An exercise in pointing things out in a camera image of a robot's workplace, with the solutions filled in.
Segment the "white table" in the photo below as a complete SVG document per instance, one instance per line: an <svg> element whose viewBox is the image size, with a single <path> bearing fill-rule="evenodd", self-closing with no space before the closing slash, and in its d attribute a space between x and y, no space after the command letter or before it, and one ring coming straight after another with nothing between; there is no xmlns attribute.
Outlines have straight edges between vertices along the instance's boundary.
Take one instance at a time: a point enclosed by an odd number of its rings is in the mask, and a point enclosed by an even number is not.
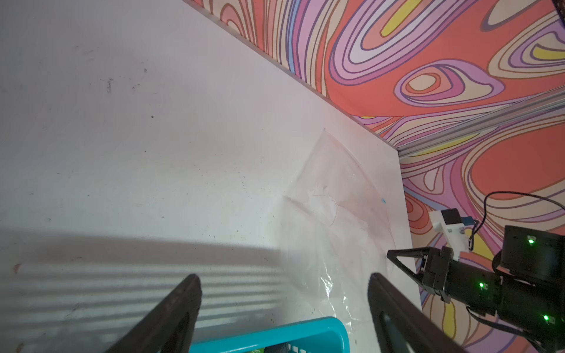
<svg viewBox="0 0 565 353"><path fill-rule="evenodd" d="M182 1L0 13L0 346L101 351L189 272L196 339L318 317L282 304L270 229L324 128L411 247L396 151Z"/></svg>

